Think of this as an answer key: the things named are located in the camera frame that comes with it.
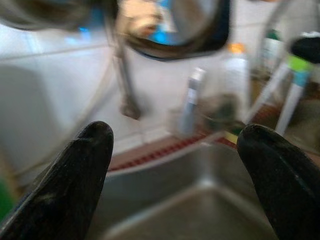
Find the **stainless steel sink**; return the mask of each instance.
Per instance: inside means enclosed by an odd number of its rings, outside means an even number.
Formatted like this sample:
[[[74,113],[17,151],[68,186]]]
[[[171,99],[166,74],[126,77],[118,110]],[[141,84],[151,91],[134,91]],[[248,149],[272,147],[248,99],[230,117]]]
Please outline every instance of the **stainless steel sink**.
[[[200,145],[106,178],[88,240],[276,240],[238,153]]]

